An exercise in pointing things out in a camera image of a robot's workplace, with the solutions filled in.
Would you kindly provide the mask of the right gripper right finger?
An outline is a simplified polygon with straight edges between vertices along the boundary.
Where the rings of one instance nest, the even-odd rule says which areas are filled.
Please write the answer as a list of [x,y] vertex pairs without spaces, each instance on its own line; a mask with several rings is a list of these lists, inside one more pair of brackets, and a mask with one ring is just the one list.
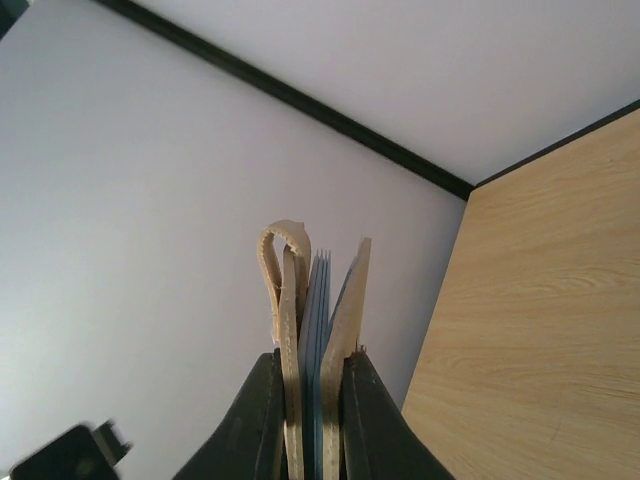
[[451,479],[404,420],[366,353],[345,360],[342,479]]

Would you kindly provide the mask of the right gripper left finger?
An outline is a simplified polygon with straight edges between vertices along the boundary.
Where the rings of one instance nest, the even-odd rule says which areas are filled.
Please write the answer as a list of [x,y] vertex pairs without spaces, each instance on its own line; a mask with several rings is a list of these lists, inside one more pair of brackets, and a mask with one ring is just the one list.
[[259,356],[224,418],[175,474],[183,480],[284,479],[280,351]]

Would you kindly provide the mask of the beige card holder wallet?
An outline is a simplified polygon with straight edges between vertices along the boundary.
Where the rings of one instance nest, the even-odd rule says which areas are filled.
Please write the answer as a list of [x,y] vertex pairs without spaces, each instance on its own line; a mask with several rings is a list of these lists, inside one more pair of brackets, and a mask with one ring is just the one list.
[[280,349],[290,479],[340,476],[341,382],[345,360],[360,347],[370,254],[364,238],[332,301],[331,255],[312,249],[303,223],[278,220],[257,241]]

